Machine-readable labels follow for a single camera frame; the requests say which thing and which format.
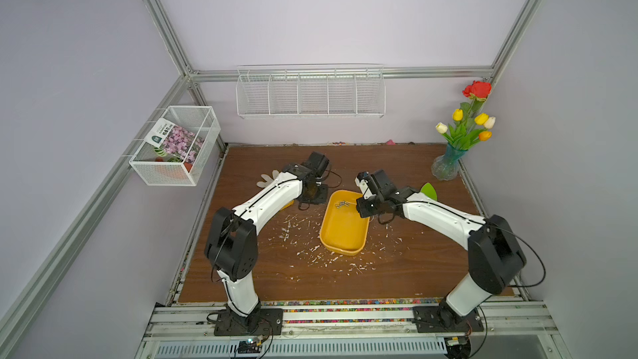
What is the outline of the green yellow toy trowel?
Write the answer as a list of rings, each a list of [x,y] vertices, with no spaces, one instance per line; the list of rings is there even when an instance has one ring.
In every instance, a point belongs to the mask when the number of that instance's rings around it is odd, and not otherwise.
[[[428,197],[429,199],[433,199],[434,201],[438,200],[438,194],[437,194],[434,186],[432,184],[430,184],[430,183],[424,184],[420,188],[420,192],[422,194],[424,194],[426,197]]]

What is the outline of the white cotton work glove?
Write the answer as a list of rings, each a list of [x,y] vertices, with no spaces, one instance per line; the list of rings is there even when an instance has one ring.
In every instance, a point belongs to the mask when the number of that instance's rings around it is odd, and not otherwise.
[[[261,174],[263,180],[257,183],[257,187],[264,191],[264,194],[259,197],[259,201],[255,203],[260,212],[272,207],[278,207],[277,212],[282,209],[287,209],[292,205],[292,200],[289,200],[285,204],[281,204],[281,192],[285,184],[294,182],[296,179],[292,174],[285,173],[284,176],[280,176],[279,171],[272,171],[272,174]]]

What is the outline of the yellow plastic storage box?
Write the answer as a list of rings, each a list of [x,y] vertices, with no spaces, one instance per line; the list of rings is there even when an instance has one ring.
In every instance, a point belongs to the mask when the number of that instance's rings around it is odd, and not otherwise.
[[[356,256],[367,242],[369,219],[362,218],[356,209],[357,199],[362,194],[348,190],[337,190],[330,196],[320,230],[320,241],[324,247],[336,254]],[[336,209],[339,201],[349,201],[350,207]]]

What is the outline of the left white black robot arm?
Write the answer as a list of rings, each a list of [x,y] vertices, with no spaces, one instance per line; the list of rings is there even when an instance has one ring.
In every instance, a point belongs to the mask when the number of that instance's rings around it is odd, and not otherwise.
[[[259,182],[261,190],[232,209],[219,208],[210,225],[204,256],[219,275],[229,310],[247,319],[259,311],[252,271],[259,257],[259,234],[282,209],[298,204],[324,204],[329,161],[291,164]]]

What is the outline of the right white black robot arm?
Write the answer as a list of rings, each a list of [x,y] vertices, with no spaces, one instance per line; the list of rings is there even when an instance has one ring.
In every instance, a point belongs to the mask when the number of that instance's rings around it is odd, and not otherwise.
[[[382,196],[365,192],[357,199],[362,218],[389,214],[423,224],[453,240],[468,254],[468,272],[439,304],[441,322],[464,320],[476,307],[505,290],[527,264],[506,219],[481,218],[405,188]]]

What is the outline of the glass vase with flowers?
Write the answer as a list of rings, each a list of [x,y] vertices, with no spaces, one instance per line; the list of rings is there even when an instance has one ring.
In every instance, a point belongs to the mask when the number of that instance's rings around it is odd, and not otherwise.
[[[435,159],[431,166],[437,180],[449,181],[460,172],[460,161],[478,143],[491,139],[496,123],[495,116],[483,112],[493,87],[486,81],[473,81],[463,89],[466,101],[460,103],[449,124],[439,123],[435,129],[447,142],[445,154]]]

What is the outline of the purple flower seed packet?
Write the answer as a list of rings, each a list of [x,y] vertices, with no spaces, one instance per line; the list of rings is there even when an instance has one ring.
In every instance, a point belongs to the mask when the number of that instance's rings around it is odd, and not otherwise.
[[[144,142],[163,160],[191,165],[204,145],[201,136],[164,118],[156,121]]]

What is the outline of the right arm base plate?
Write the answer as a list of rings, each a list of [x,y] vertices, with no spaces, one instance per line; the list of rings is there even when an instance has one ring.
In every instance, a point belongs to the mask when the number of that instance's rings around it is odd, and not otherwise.
[[[470,335],[483,332],[482,317],[475,309],[469,315],[460,317],[452,309],[444,306],[413,307],[413,323],[418,333],[455,333]]]

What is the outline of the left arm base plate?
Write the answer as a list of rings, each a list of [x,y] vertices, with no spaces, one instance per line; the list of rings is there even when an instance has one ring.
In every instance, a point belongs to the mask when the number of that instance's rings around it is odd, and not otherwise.
[[[216,337],[279,336],[282,334],[283,310],[257,307],[244,317],[226,306],[217,313],[213,324]]]

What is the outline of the aluminium front rail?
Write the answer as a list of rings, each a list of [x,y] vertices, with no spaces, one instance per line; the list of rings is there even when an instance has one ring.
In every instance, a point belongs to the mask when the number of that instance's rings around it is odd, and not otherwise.
[[[217,302],[159,307],[138,358],[570,358],[544,302],[490,299],[464,324],[435,326],[427,299],[266,302],[274,319],[234,335]]]

